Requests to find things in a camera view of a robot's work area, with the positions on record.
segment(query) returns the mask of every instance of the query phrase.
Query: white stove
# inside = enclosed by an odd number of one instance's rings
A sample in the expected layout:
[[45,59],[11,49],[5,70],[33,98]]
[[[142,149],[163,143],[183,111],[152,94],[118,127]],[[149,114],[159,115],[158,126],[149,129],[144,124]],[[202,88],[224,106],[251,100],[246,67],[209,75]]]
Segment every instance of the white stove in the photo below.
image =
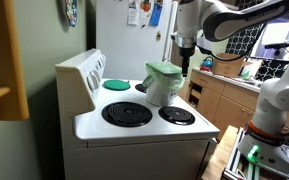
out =
[[[99,50],[90,50],[56,65],[66,179],[199,177],[219,130],[179,97],[171,106],[188,112],[194,123],[163,119],[161,107],[148,103],[146,94],[135,88],[141,81],[123,80],[130,84],[124,91],[104,88],[105,61]],[[105,120],[103,109],[120,102],[142,105],[152,118],[139,127]]]

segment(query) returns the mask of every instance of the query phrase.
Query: refrigerator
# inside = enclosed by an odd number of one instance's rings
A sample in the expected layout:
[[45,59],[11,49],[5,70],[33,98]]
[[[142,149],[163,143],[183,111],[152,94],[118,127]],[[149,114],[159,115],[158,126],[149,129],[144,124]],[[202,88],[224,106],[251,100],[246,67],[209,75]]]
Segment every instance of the refrigerator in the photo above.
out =
[[144,80],[145,62],[169,61],[177,6],[172,0],[97,1],[96,48],[106,56],[103,77]]

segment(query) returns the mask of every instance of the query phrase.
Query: stove control panel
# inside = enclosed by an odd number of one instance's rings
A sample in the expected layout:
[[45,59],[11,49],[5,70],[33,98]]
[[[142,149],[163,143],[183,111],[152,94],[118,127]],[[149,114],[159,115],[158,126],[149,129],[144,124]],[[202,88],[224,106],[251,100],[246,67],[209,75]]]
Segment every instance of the stove control panel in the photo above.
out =
[[75,116],[95,109],[105,61],[92,49],[55,66],[60,111]]

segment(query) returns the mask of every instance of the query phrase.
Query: kitchen sink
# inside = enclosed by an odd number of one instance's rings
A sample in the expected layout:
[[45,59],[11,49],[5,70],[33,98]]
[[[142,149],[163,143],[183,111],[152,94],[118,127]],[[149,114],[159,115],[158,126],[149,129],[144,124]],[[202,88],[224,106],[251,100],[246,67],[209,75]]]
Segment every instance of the kitchen sink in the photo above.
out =
[[262,84],[263,84],[262,81],[245,81],[243,83],[249,84],[249,85],[252,85],[252,86],[256,86],[256,87],[261,87]]

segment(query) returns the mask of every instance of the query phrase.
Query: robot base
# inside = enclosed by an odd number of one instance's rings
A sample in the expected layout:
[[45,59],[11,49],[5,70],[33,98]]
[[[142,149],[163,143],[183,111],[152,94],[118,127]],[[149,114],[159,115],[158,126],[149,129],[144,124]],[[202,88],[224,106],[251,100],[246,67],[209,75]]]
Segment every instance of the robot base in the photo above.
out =
[[245,135],[237,148],[252,164],[289,179],[288,146],[271,146]]

